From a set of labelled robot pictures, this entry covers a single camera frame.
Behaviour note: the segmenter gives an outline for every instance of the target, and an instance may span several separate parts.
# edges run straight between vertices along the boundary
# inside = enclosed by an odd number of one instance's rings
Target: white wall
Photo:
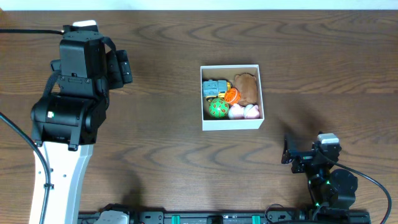
[[[0,0],[7,10],[398,9],[398,0]]]

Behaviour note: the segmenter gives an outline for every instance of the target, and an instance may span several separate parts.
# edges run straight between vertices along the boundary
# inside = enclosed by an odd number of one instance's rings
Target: orange ball
[[[224,100],[231,105],[238,103],[240,99],[241,93],[236,88],[232,88],[225,93]]]

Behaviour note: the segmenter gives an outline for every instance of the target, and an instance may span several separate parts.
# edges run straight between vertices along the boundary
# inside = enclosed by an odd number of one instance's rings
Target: green tape
[[[261,219],[260,219],[260,216],[259,216],[259,215],[253,215],[253,216],[251,217],[251,219],[252,219],[252,221],[253,221],[253,224],[260,224]]]
[[[180,224],[180,216],[179,215],[172,216],[172,224]]]

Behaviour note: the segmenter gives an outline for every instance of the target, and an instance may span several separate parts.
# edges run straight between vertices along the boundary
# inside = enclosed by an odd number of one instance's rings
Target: wooden table
[[[111,93],[81,211],[108,203],[170,211],[309,203],[305,175],[280,164],[283,133],[309,150],[322,130],[341,139],[341,163],[386,186],[389,223],[398,222],[398,12],[2,12],[0,19],[0,28],[57,30],[95,19],[128,51],[134,83]],[[59,42],[0,35],[0,110],[27,133]],[[203,132],[200,66],[252,63],[261,69],[260,130]],[[26,223],[33,153],[3,123],[0,133],[0,222]],[[387,200],[359,178],[352,208],[368,209],[377,223]]]

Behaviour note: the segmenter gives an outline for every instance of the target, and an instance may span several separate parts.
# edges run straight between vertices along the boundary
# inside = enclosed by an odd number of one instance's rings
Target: toy car
[[[208,80],[203,82],[203,97],[211,102],[215,98],[224,98],[225,93],[231,89],[231,83],[226,80]]]

